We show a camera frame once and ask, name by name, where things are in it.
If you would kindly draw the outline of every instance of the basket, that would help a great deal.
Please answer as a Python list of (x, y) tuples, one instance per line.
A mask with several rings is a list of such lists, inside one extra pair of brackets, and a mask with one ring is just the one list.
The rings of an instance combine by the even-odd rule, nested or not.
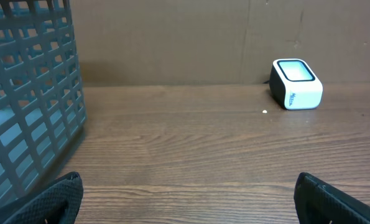
[(0, 1), (0, 206), (34, 187), (85, 120), (69, 2)]

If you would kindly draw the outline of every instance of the device screen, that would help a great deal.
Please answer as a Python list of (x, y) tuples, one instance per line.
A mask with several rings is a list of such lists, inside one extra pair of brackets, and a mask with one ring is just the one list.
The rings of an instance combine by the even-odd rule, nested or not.
[(284, 72), (284, 75), (290, 81), (309, 81), (313, 80), (312, 74), (306, 66), (297, 60), (288, 60), (279, 62), (279, 66)]

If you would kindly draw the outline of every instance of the small electronic device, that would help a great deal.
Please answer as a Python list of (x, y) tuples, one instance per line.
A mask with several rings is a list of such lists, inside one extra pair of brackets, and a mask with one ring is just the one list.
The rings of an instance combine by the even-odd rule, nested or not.
[(288, 110), (313, 109), (320, 104), (323, 85), (306, 62), (296, 58), (273, 62), (269, 87)]

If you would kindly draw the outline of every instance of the beige wall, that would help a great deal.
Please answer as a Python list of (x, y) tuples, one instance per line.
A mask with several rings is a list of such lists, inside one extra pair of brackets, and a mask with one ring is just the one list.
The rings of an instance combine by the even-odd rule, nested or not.
[(370, 0), (74, 0), (87, 85), (262, 83), (277, 58), (370, 82)]

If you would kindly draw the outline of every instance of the wooden table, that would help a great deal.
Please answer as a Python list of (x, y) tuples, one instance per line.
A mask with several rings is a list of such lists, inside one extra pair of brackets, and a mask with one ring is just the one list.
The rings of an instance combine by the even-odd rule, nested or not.
[(77, 223), (296, 223), (310, 172), (370, 205), (370, 83), (286, 111), (268, 85), (88, 87)]

